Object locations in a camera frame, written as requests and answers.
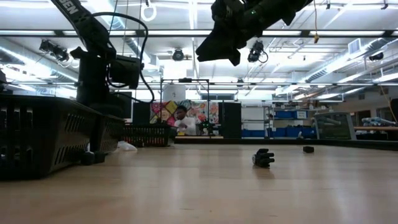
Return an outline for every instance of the white cloth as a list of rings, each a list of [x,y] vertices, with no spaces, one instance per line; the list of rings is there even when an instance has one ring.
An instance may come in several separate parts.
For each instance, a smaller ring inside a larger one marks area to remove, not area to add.
[[[184,119],[177,120],[174,122],[174,126],[179,127],[180,124],[187,125],[187,128],[178,128],[178,132],[183,132],[185,134],[194,136],[197,135],[197,126],[195,122],[195,118],[184,117]]]

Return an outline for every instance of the black plastic crate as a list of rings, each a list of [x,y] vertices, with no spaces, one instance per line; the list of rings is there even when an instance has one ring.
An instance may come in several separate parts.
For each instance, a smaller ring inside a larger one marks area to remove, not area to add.
[[[118,147],[123,135],[124,120],[115,116],[99,116],[90,139],[91,152],[109,154]]]
[[[99,115],[64,98],[0,95],[0,177],[43,177],[78,162]]]
[[[165,147],[172,144],[175,128],[167,124],[131,124],[124,126],[123,141],[132,145]]]

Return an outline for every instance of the ceiling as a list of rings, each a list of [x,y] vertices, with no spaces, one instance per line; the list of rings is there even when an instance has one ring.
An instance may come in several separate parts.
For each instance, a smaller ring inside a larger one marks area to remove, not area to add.
[[[398,0],[387,0],[389,7],[381,10],[384,1],[377,0],[331,0],[331,8],[326,9],[326,0],[317,0],[317,27],[327,30],[395,30],[398,21],[395,18],[398,13]],[[113,0],[85,0],[81,1],[91,12],[112,11],[116,1]],[[151,6],[156,8],[156,15],[151,21],[144,21],[149,30],[153,29],[212,29],[210,0],[158,0],[152,1]],[[140,7],[145,8],[145,1],[119,0],[116,11],[130,16],[141,18]],[[153,9],[146,9],[144,15],[150,17]],[[99,21],[107,28],[109,18],[99,18]],[[0,0],[0,30],[70,30],[72,26],[64,18],[61,12],[47,0],[30,1],[5,1]],[[142,29],[137,23],[126,22],[128,29]],[[272,25],[270,29],[311,29],[315,28],[315,11],[311,3],[309,6],[297,13],[290,26],[285,26],[283,21]],[[42,37],[0,37],[21,46],[39,56],[42,52],[39,45]],[[46,38],[51,42],[65,47],[68,50],[83,46],[77,38]],[[189,63],[193,69],[193,49],[198,47],[204,37],[150,37],[145,47],[148,55],[156,55],[159,59],[156,66],[169,66],[172,64],[170,53],[174,49],[182,49],[185,55],[189,55]],[[247,61],[249,49],[257,39],[251,39],[247,46],[240,50],[241,63],[234,67],[228,60],[217,60],[212,62],[198,63],[198,77],[217,78],[223,77],[224,82],[236,82],[238,78],[245,78],[247,82],[261,82],[264,78],[279,78],[278,81],[292,82],[295,74],[306,74],[309,71],[322,66],[334,57],[344,52],[348,44],[356,38],[321,38],[314,44],[312,38],[260,38],[266,52],[269,55],[267,63],[249,63]],[[111,38],[111,42],[119,54],[131,55],[132,50],[121,38]],[[396,44],[389,45],[383,49],[384,62],[396,58],[398,48]],[[49,61],[56,62],[52,57],[44,55]],[[363,59],[353,60],[346,66],[338,68],[329,75],[328,82],[337,82],[343,74],[345,77],[361,72],[369,67],[375,67],[381,61],[367,61],[366,66]],[[78,62],[63,64],[66,69],[77,73]]]

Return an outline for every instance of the man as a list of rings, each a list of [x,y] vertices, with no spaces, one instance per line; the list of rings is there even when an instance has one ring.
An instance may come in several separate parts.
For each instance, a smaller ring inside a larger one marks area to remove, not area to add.
[[[180,105],[176,110],[177,120],[174,122],[174,126],[178,127],[178,132],[185,133],[186,135],[194,136],[197,134],[197,127],[195,124],[195,118],[187,117],[187,108]]]

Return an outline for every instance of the colorful poster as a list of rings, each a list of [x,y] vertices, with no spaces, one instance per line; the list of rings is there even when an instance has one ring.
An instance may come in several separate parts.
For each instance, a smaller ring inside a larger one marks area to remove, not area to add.
[[[161,117],[162,121],[173,126],[175,122],[175,111],[178,105],[183,105],[187,108],[187,116],[196,119],[197,124],[209,119],[210,123],[218,124],[218,103],[210,102],[210,115],[207,116],[207,102],[195,102],[191,100],[184,101],[169,101],[160,103],[152,103],[150,105],[150,123],[156,123]]]

